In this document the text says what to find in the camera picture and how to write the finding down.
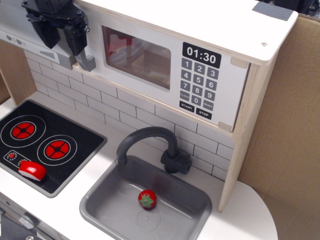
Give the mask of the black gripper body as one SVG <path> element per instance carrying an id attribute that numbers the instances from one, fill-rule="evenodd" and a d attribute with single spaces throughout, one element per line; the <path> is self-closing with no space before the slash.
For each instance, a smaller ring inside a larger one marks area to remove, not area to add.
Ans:
<path id="1" fill-rule="evenodd" d="M 23 0 L 21 6 L 27 11 L 28 21 L 56 20 L 59 29 L 77 26 L 89 32 L 89 21 L 72 0 Z"/>

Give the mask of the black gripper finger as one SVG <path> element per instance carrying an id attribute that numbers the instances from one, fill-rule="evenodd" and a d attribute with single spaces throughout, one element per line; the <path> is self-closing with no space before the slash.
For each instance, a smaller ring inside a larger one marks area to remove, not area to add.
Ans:
<path id="1" fill-rule="evenodd" d="M 82 27 L 66 25 L 63 32 L 72 54 L 78 56 L 87 46 L 86 31 Z"/>
<path id="2" fill-rule="evenodd" d="M 60 40 L 59 23 L 53 19 L 33 21 L 29 20 L 43 43 L 52 49 Z"/>

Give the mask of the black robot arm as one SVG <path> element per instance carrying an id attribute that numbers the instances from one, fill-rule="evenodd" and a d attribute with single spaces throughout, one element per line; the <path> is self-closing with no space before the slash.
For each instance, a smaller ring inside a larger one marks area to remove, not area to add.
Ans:
<path id="1" fill-rule="evenodd" d="M 87 46 L 89 21 L 85 12 L 73 1 L 23 0 L 21 7 L 26 10 L 28 21 L 48 48 L 52 49 L 60 41 L 59 29 L 63 30 L 74 56 L 78 56 Z"/>

